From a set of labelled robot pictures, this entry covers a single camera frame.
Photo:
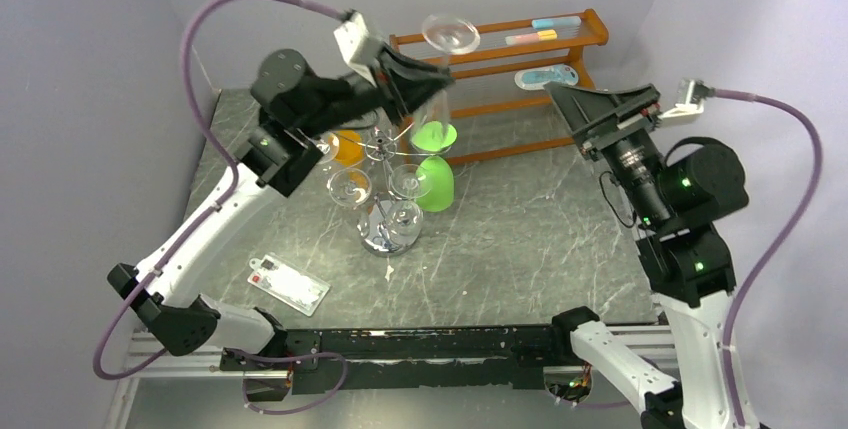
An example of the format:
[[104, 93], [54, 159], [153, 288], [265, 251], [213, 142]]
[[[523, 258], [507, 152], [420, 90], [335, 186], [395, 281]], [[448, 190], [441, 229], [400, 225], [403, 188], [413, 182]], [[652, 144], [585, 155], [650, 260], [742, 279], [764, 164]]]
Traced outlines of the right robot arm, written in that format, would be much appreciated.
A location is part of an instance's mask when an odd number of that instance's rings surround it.
[[610, 92], [550, 82], [545, 91], [580, 153], [608, 165], [635, 213], [639, 260], [668, 320], [679, 374], [651, 366], [585, 307], [554, 317], [551, 354], [600, 372], [645, 428], [759, 427], [724, 338], [736, 277], [715, 226], [747, 206], [744, 168], [718, 140], [690, 137], [692, 152], [671, 161], [650, 136], [664, 124], [695, 120], [714, 90], [686, 80], [668, 110], [659, 108], [652, 85]]

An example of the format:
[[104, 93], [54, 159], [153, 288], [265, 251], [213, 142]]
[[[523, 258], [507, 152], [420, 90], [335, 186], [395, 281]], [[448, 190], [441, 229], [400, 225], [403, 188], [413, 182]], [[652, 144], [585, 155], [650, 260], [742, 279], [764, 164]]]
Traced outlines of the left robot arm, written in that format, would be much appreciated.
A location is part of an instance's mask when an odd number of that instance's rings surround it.
[[454, 83], [442, 66], [379, 44], [364, 74], [318, 76], [303, 55], [280, 49], [252, 86], [259, 124], [230, 157], [219, 186], [179, 230], [136, 265], [119, 264], [108, 282], [165, 352], [184, 356], [210, 344], [246, 352], [262, 369], [286, 354], [285, 331], [268, 312], [235, 307], [201, 291], [217, 254], [255, 215], [289, 198], [318, 165], [317, 138], [381, 110], [400, 125]]

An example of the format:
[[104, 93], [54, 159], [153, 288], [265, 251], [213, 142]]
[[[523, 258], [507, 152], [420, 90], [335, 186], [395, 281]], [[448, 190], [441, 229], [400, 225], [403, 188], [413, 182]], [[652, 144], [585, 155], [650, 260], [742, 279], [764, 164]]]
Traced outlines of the green plastic wine glass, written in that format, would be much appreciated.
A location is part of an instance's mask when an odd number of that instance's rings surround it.
[[450, 149], [458, 136], [451, 124], [438, 121], [425, 123], [412, 137], [413, 146], [428, 157], [420, 162], [418, 174], [425, 176], [430, 189], [416, 199], [425, 212], [442, 212], [448, 209], [455, 195], [453, 171], [441, 153]]

